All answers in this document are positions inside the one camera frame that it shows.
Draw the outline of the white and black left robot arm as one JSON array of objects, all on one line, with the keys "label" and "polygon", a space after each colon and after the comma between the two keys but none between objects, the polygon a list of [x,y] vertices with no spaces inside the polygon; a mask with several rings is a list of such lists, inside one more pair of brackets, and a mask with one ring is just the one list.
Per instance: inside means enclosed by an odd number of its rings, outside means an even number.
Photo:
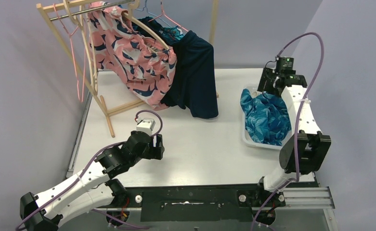
[{"label": "white and black left robot arm", "polygon": [[77,174],[40,193],[28,192],[20,199],[22,224],[16,230],[56,231],[69,220],[106,205],[121,205],[127,191],[117,175],[141,159],[163,158],[163,137],[132,131],[127,141],[98,151]]}]

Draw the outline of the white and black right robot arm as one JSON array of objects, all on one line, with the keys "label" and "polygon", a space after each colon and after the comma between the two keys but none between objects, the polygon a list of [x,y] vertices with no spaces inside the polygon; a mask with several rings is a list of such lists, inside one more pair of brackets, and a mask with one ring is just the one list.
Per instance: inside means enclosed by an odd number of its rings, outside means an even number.
[{"label": "white and black right robot arm", "polygon": [[254,192],[260,205],[271,202],[275,190],[318,171],[331,145],[330,136],[324,135],[315,121],[306,95],[307,81],[293,69],[294,58],[277,57],[275,63],[275,68],[263,69],[258,90],[284,101],[291,131],[280,150],[279,165],[261,179],[263,187]]}]

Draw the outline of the wooden hanger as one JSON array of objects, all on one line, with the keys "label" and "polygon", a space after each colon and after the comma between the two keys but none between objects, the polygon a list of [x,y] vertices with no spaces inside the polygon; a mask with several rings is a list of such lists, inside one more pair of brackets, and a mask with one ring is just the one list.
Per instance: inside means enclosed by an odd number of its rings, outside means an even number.
[{"label": "wooden hanger", "polygon": [[85,69],[86,69],[86,61],[88,61],[89,65],[89,73],[90,73],[90,89],[89,92],[96,96],[98,94],[98,80],[97,80],[97,66],[95,61],[95,51],[94,51],[94,43],[93,39],[90,37],[91,26],[90,20],[87,16],[87,13],[80,13],[79,15],[74,15],[70,11],[70,1],[64,0],[63,5],[65,11],[72,21],[74,25],[77,27],[75,28],[74,32],[71,33],[70,37],[75,34],[77,30],[80,30],[81,36],[84,43],[84,66],[83,66],[83,85],[85,85]]},{"label": "wooden hanger", "polygon": [[148,34],[150,34],[158,43],[160,43],[165,49],[169,50],[169,46],[166,44],[166,42],[158,35],[156,34],[152,29],[150,29],[147,25],[139,21],[133,16],[133,11],[136,10],[139,5],[139,0],[127,0],[126,1],[127,6],[127,12],[122,13],[126,18],[128,18],[132,23],[138,25],[141,27],[144,31],[146,31]]}]

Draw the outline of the pink floral shorts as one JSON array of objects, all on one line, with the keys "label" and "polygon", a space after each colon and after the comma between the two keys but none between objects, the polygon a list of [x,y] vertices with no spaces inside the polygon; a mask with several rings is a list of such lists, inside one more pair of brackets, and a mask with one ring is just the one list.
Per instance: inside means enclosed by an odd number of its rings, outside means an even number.
[{"label": "pink floral shorts", "polygon": [[90,7],[97,9],[88,13],[97,68],[115,72],[128,90],[154,110],[166,109],[162,99],[176,73],[174,50],[134,29],[136,24],[126,16],[126,9],[109,7],[104,1]]}]

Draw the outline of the wooden hanger front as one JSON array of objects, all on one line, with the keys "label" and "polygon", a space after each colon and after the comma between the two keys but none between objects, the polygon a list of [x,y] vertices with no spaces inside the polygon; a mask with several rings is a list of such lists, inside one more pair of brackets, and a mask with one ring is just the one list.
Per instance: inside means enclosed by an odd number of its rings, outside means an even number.
[{"label": "wooden hanger front", "polygon": [[81,36],[84,43],[84,66],[83,66],[83,85],[85,85],[85,69],[86,69],[86,61],[88,61],[89,65],[89,73],[90,73],[90,89],[89,92],[96,96],[98,94],[98,80],[97,80],[97,66],[95,61],[95,51],[94,51],[94,43],[93,39],[90,37],[91,26],[90,20],[87,16],[87,13],[80,13],[79,15],[74,15],[70,11],[70,1],[64,0],[63,5],[65,11],[72,21],[74,25],[77,27],[75,28],[74,32],[71,33],[70,37],[75,34],[77,30],[80,30]]}]

